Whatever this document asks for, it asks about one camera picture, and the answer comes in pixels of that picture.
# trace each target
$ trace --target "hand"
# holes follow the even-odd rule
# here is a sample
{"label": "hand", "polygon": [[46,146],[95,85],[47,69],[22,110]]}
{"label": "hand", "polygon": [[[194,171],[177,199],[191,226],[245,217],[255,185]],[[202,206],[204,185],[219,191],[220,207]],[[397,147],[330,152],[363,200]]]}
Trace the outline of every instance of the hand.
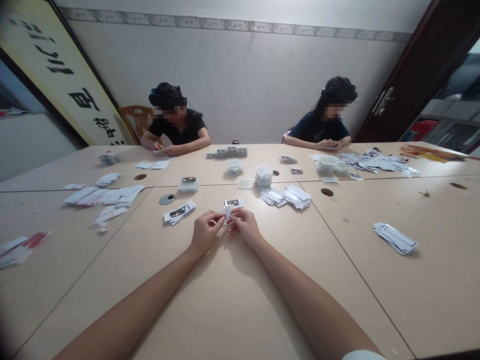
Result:
{"label": "hand", "polygon": [[152,149],[153,151],[162,150],[163,148],[164,148],[163,145],[161,145],[161,144],[160,144],[158,141],[156,141],[156,140],[155,140],[155,141],[152,143],[152,145],[151,145],[151,149]]}
{"label": "hand", "polygon": [[229,233],[240,232],[248,246],[253,247],[258,242],[265,241],[260,233],[257,220],[253,212],[245,210],[243,207],[232,209],[230,219],[226,222],[231,224]]}
{"label": "hand", "polygon": [[171,145],[164,149],[165,156],[178,156],[184,153],[182,145]]}
{"label": "hand", "polygon": [[338,141],[333,141],[333,140],[322,140],[320,142],[317,142],[314,147],[316,150],[324,150],[326,148],[332,148],[338,144]]}
{"label": "hand", "polygon": [[205,254],[217,239],[217,233],[225,222],[225,214],[209,210],[195,220],[190,248],[198,255]]}

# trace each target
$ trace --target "door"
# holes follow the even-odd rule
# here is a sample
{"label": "door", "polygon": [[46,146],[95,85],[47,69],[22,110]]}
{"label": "door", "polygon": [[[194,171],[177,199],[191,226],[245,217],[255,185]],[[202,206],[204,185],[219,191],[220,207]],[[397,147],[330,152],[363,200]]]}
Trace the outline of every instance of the door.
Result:
{"label": "door", "polygon": [[432,0],[354,142],[396,142],[480,37],[479,0]]}

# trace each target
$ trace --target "red object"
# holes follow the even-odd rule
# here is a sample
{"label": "red object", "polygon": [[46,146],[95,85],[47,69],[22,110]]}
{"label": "red object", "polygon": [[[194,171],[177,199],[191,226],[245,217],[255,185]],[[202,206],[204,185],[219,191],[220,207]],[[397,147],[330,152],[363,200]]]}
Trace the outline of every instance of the red object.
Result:
{"label": "red object", "polygon": [[428,134],[430,130],[432,130],[437,124],[438,121],[435,120],[422,120],[413,124],[410,131],[414,131],[418,134],[415,136],[415,138],[413,138],[412,141],[422,140],[424,136]]}

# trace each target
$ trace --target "table surface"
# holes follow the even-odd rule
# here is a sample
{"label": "table surface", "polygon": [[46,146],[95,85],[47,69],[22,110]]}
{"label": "table surface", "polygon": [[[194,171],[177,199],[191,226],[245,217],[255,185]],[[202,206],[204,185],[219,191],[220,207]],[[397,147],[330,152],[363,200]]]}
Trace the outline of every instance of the table surface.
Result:
{"label": "table surface", "polygon": [[[99,156],[108,150],[119,154],[121,161],[115,165],[104,165]],[[68,184],[95,183],[109,173],[120,173],[121,177],[106,189],[118,189],[144,185],[152,187],[166,169],[150,170],[135,168],[141,162],[155,162],[159,156],[142,146],[89,146],[43,166],[0,182],[0,192],[64,190]],[[146,174],[141,180],[138,175]]]}
{"label": "table surface", "polygon": [[[301,185],[416,357],[479,347],[480,176]],[[415,240],[419,252],[398,254],[376,222]]]}
{"label": "table surface", "polygon": [[9,350],[16,352],[25,343],[149,191],[144,189],[126,213],[111,219],[101,236],[89,226],[103,207],[64,205],[74,191],[0,193],[0,244],[53,231],[25,263],[0,271]]}
{"label": "table surface", "polygon": [[201,150],[194,151],[175,160],[175,166],[157,181],[156,187],[178,186],[182,178],[196,177],[199,185],[228,185],[237,184],[239,179],[255,179],[255,168],[268,165],[272,170],[279,172],[273,177],[274,183],[294,182],[295,177],[290,173],[289,167],[280,162],[280,156],[290,150],[285,144],[247,144],[241,145],[248,149],[248,156],[237,157],[244,166],[243,173],[238,176],[225,174],[227,171],[227,160],[234,157],[205,159],[208,153],[215,153],[218,149],[226,149],[232,145],[210,145]]}
{"label": "table surface", "polygon": [[[411,144],[422,146],[431,149],[444,150],[454,154],[459,154],[456,151],[451,151],[439,146],[435,146],[423,141],[417,142],[380,142],[380,143],[368,143],[368,142],[355,142],[350,145],[341,148],[338,151],[319,151],[312,150],[303,147],[290,146],[290,151],[287,151],[287,155],[290,155],[298,160],[298,166],[302,168],[303,175],[295,175],[295,179],[299,182],[320,181],[320,175],[315,167],[315,161],[313,161],[309,155],[323,154],[323,155],[338,155],[340,153],[355,153],[362,154],[367,149],[378,147],[384,155],[400,156],[400,147],[404,144]],[[441,176],[463,176],[463,175],[478,175],[480,174],[480,161],[467,158],[465,161],[449,161],[446,163],[432,161],[427,158],[408,158],[408,166],[420,171],[419,177],[441,177]],[[384,171],[378,169],[378,174],[370,171],[360,171],[351,168],[351,171],[356,174],[360,174],[364,179],[393,179],[403,178],[401,171]]]}
{"label": "table surface", "polygon": [[[273,187],[283,190],[286,185]],[[238,190],[235,185],[203,186],[191,197],[159,205],[160,196],[175,191],[176,187],[150,191],[23,347],[19,358],[54,356],[186,249],[195,218],[208,209],[221,209],[223,200],[237,198],[255,213],[265,238],[334,296],[388,359],[413,358],[313,206],[305,210],[291,205],[270,207],[259,198],[258,190]],[[189,199],[197,205],[194,212],[176,226],[164,225],[163,214]],[[258,258],[239,235],[225,235],[193,268],[134,357],[229,359],[234,354],[236,359],[316,359]]]}

